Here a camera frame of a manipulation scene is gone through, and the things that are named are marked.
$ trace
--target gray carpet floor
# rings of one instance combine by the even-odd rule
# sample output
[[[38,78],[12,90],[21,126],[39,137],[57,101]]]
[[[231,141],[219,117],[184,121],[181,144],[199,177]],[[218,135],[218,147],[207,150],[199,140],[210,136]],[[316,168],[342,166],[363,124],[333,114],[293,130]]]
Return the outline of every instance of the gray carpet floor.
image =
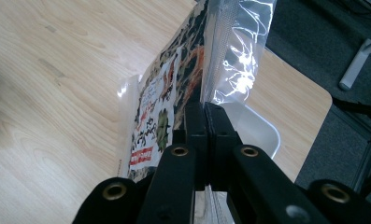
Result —
[[[365,12],[357,0],[278,0],[266,46],[332,96],[371,105],[371,55],[350,91],[337,85],[371,39],[371,14]],[[336,110],[333,105],[296,179],[303,188],[316,179],[349,186],[356,174],[369,139]]]

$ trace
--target transparent plastic wrapper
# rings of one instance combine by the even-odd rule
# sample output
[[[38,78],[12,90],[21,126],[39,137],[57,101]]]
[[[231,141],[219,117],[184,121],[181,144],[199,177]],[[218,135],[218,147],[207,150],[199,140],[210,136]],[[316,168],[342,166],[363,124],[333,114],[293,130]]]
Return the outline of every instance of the transparent plastic wrapper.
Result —
[[[143,76],[118,90],[130,114],[127,159],[118,176],[135,182],[155,171],[173,131],[183,128],[185,105],[211,102],[247,115],[245,100],[255,81],[275,0],[202,0]],[[239,120],[231,120],[236,129]],[[233,222],[225,194],[196,192],[195,223]]]

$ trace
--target clear plastic bag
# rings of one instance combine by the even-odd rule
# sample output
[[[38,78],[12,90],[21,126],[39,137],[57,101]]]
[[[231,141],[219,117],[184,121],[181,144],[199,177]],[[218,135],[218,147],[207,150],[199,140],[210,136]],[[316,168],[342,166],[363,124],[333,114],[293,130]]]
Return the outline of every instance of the clear plastic bag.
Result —
[[[118,91],[128,108],[124,162],[118,176],[139,181],[156,169],[173,131],[182,129],[191,102],[249,113],[245,100],[255,81],[276,0],[202,0],[143,76]],[[231,120],[236,128],[239,120]],[[225,193],[196,193],[195,223],[231,223]]]

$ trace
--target light wood tabletop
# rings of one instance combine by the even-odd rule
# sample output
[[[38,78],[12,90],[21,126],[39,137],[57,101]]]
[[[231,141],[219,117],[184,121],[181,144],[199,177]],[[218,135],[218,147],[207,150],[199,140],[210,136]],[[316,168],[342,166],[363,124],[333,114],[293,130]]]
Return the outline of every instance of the light wood tabletop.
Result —
[[[193,7],[181,1],[0,1],[0,223],[68,223],[116,170],[128,118],[117,89],[143,74]],[[269,51],[248,104],[298,175],[330,95]]]

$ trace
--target red label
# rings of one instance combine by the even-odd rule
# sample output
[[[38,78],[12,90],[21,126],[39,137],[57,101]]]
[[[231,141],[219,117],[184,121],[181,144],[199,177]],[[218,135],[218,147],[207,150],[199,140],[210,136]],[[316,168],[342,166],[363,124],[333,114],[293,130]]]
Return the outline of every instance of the red label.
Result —
[[[136,165],[143,161],[150,161],[151,159],[152,159],[152,147],[147,147],[132,153],[130,165]]]

